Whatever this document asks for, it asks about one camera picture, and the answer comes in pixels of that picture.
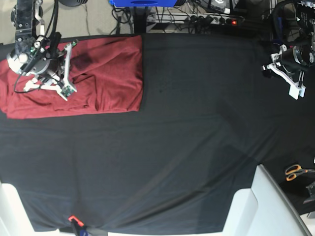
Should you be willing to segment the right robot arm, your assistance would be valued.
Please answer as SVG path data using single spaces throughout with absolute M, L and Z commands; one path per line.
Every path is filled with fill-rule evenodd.
M 48 24 L 43 19 L 41 0 L 19 0 L 11 12 L 15 26 L 15 46 L 7 55 L 9 68 L 18 75 L 13 91 L 18 94 L 36 90 L 55 91 L 62 99 L 77 91 L 69 79 L 72 49 L 78 40 L 58 49 L 59 2 L 54 1 Z

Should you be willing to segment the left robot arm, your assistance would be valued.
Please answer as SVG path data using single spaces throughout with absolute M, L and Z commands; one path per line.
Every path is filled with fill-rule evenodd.
M 295 22 L 299 37 L 288 41 L 283 36 L 279 12 L 286 5 L 295 9 Z M 304 75 L 315 65 L 315 2 L 313 0 L 283 0 L 272 10 L 272 21 L 276 36 L 281 42 L 279 51 L 270 55 L 271 62 L 261 67 L 271 71 L 289 84 L 288 94 L 294 99 L 304 97 Z

